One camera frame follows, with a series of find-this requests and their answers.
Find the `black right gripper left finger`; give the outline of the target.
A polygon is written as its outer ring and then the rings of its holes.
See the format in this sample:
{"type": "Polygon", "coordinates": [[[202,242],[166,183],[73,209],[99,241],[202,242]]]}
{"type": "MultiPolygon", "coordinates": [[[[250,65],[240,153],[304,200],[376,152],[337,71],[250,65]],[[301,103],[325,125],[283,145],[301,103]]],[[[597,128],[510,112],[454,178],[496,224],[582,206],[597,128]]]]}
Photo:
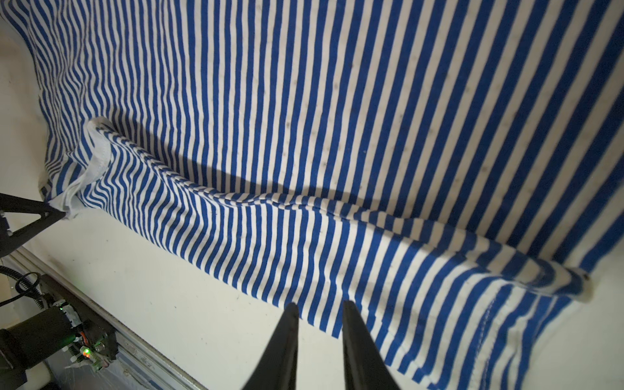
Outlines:
{"type": "Polygon", "coordinates": [[[243,389],[295,389],[299,310],[289,303],[243,389]]]}

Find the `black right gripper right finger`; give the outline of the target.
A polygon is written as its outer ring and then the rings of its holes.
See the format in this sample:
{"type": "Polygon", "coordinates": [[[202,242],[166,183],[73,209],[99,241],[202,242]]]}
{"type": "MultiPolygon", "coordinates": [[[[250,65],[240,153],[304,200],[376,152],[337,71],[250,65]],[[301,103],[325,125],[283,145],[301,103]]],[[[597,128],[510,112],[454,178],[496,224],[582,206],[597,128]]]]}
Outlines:
{"type": "Polygon", "coordinates": [[[342,304],[346,389],[399,389],[354,302],[342,304]]]}

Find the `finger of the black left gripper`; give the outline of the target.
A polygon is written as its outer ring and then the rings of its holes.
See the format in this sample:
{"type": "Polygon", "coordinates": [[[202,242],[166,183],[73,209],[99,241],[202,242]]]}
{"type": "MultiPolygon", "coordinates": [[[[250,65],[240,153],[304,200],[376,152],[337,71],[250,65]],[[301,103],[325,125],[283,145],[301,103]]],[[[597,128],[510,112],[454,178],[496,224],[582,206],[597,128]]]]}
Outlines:
{"type": "Polygon", "coordinates": [[[53,224],[62,220],[66,214],[43,201],[1,194],[1,255],[8,256],[25,243],[53,224]],[[7,214],[37,215],[38,219],[18,230],[13,230],[7,214]]]}

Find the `blue white striped tank top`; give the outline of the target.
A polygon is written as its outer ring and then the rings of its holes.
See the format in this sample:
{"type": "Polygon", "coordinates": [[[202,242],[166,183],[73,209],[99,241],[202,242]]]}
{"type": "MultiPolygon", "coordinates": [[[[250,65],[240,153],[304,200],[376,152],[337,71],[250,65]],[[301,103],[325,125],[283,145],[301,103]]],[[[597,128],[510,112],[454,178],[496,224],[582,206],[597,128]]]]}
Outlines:
{"type": "Polygon", "coordinates": [[[519,389],[623,240],[620,1],[4,1],[43,198],[432,389],[519,389]]]}

